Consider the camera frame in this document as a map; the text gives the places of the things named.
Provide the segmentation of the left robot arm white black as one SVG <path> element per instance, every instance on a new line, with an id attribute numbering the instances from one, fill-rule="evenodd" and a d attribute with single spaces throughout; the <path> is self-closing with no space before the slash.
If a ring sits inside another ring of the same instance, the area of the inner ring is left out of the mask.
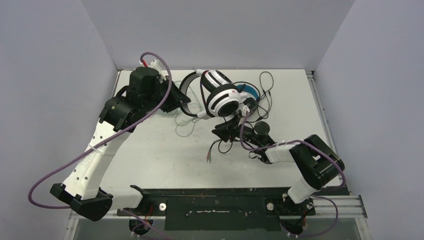
<path id="1" fill-rule="evenodd" d="M 88 154 L 62 183 L 51 187 L 50 193 L 94 222 L 111 210 L 131 209 L 137 215 L 145 214 L 150 202 L 140 187 L 102 187 L 102 179 L 137 121 L 156 112 L 158 105 L 169 113 L 190 102 L 186 90 L 170 82 L 169 76 L 151 67 L 138 67 L 130 73 L 128 85 L 105 103 L 86 148 Z"/>

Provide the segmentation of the white black headphones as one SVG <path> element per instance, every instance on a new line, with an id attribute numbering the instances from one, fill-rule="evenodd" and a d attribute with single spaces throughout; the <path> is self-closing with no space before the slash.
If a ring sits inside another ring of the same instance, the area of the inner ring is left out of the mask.
<path id="1" fill-rule="evenodd" d="M 215 117 L 228 117 L 239 109 L 243 100 L 248 98 L 246 92 L 238 89 L 234 83 L 219 70 L 196 69 L 188 74 L 180 83 L 179 90 L 185 95 L 192 81 L 200 78 L 200 91 L 203 88 L 209 91 L 207 98 L 202 96 L 204 110 L 192 113 L 188 104 L 181 105 L 181 111 L 190 117 L 210 119 Z"/>

